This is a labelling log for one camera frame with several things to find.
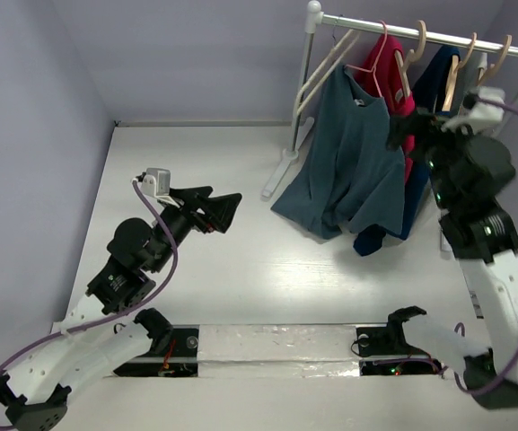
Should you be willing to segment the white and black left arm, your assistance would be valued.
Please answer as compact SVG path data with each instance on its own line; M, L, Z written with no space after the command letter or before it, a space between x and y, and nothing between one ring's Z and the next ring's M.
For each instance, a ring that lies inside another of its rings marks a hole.
M153 222L121 222L105 266L56 330L0 365L5 429L50 430L85 386L136 356L166 352L173 326L149 302L171 282L186 237L226 233L242 200L215 197L210 186L146 193L139 179L132 185Z

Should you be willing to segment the teal blue t-shirt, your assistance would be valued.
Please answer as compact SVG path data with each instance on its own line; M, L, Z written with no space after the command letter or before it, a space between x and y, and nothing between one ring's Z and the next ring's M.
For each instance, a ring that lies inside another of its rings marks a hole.
M387 148L384 99L368 94L340 65L324 84L317 120L303 167L272 211L323 240L373 225L399 233L405 157Z

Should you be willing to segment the pink wire hanger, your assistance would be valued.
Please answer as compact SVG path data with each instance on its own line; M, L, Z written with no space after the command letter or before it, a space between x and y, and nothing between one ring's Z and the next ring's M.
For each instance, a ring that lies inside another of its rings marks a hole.
M361 72L361 73L369 74L372 77L372 79L373 79L374 86L375 86L375 89L376 89L376 91L378 93L378 96L382 98L382 91L381 91L380 85L379 85L377 77L376 77L376 69L377 69L377 65L378 65L378 63L380 61L380 57L382 55L382 52L384 50L385 44L386 44L387 39L388 39L388 29L387 29L387 24L386 24L385 21L380 20L380 23L381 23L382 28L383 28L382 44L380 45L380 48L379 48L379 50L376 53L376 56L375 56L374 61L372 63L372 66L370 68L364 68L364 67L360 67L360 66L353 66L353 65L346 64L346 67L349 68L349 69Z

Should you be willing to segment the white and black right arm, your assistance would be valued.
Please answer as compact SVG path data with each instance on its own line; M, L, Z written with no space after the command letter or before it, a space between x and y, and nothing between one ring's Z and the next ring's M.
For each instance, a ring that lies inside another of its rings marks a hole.
M518 234L496 200L515 176L510 152L499 140L424 109L391 118L388 148L400 148L407 136L415 139L411 157L427 168L443 211L439 224L479 301L490 344L466 339L411 306L389 315L386 345L438 359L484 409L518 409Z

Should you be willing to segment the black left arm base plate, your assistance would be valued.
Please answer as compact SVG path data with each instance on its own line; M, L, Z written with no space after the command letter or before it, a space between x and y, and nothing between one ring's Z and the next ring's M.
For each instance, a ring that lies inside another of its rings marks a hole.
M149 353L135 357L113 373L118 377L198 376L198 326L179 326L173 331L170 345L162 353Z

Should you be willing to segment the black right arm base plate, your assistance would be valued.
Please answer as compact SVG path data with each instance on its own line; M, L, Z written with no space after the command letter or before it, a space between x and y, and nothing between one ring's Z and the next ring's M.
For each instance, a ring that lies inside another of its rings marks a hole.
M396 364L393 374L408 363L424 363L434 374L442 374L440 363L424 350L410 345L404 335L403 324L423 315L426 311L413 305L390 313L387 321L378 326L357 327L351 352L365 362L371 358L376 365Z

